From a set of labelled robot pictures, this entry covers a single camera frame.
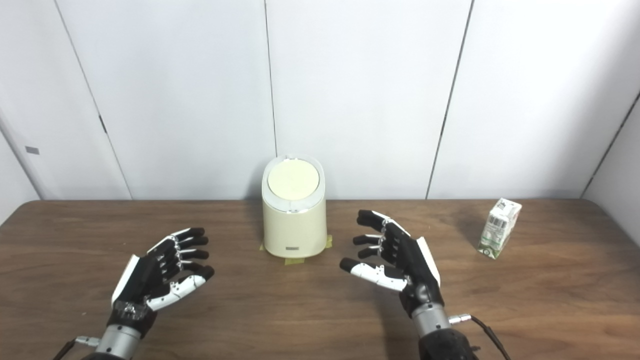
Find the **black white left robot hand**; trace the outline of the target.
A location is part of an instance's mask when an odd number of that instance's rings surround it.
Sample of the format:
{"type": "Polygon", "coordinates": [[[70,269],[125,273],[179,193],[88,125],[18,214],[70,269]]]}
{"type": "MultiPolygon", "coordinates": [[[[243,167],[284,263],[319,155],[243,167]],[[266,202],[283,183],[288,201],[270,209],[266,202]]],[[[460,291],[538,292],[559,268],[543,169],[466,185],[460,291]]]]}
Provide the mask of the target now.
{"type": "Polygon", "coordinates": [[[112,293],[107,326],[128,327],[146,337],[159,310],[174,305],[208,282],[215,273],[197,260],[210,253],[199,246],[209,239],[202,227],[164,237],[143,256],[132,255],[112,293]]]}

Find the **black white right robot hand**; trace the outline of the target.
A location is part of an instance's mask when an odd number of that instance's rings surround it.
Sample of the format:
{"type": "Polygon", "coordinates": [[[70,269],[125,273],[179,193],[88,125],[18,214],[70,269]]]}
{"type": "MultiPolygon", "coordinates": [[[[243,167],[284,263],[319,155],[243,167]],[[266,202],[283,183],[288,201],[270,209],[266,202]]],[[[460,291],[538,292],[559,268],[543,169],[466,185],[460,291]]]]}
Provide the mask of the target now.
{"type": "Polygon", "coordinates": [[[360,209],[356,222],[378,234],[353,238],[354,245],[366,245],[358,259],[343,258],[339,267],[350,275],[398,292],[403,310],[411,318],[425,306],[444,306],[441,276],[423,237],[414,239],[395,219],[360,209]]]}

